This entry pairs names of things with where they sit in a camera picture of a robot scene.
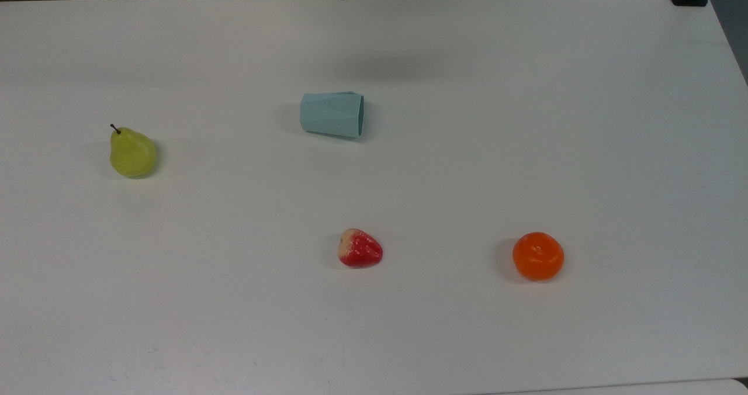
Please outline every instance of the white table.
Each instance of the white table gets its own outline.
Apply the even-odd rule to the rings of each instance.
[[[5,3],[0,31],[0,393],[748,375],[748,88],[711,6]],[[302,132],[328,91],[366,96],[360,140]],[[109,123],[155,174],[113,171]],[[382,264],[341,267],[348,227]],[[534,230],[549,283],[508,257]]]
[[[746,395],[748,389],[732,379],[626,386],[586,387],[582,389],[541,390],[522,395]]]

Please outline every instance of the strawberry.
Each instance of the strawberry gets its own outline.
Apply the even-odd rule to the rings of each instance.
[[[358,229],[345,230],[340,236],[337,257],[351,268],[366,268],[382,260],[382,246],[370,235]]]

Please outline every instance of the overturned cup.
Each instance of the overturned cup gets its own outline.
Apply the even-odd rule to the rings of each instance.
[[[352,91],[304,94],[302,129],[358,138],[363,129],[363,96]]]

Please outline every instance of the artificial strawberry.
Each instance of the artificial strawberry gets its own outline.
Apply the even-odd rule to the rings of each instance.
[[[340,236],[337,257],[351,268],[366,268],[382,260],[382,246],[370,235],[358,229],[348,229]]]

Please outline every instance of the green pear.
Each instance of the green pear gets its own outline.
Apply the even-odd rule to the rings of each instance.
[[[118,174],[127,177],[142,176],[155,164],[155,145],[149,137],[128,128],[114,128],[112,153],[109,162]]]

